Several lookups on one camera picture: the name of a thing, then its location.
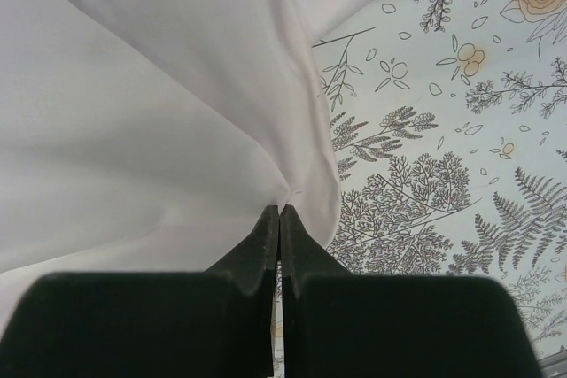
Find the white long sleeve shirt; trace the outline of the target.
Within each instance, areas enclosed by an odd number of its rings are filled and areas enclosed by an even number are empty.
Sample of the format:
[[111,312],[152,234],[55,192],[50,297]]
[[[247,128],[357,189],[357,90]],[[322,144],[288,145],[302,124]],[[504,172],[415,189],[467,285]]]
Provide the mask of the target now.
[[313,45],[373,0],[1,0],[1,267],[198,267],[338,171]]

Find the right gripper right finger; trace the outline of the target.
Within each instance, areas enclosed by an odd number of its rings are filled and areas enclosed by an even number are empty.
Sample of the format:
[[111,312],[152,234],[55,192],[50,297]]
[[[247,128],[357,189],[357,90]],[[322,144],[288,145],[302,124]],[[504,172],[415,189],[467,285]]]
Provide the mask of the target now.
[[281,214],[288,377],[539,377],[517,308],[478,276],[359,275]]

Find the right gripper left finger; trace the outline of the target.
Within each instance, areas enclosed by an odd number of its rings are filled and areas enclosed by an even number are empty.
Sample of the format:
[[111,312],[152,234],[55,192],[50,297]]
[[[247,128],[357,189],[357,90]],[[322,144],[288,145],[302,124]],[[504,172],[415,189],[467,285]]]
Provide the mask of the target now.
[[203,272],[53,273],[20,299],[4,377],[269,377],[279,214]]

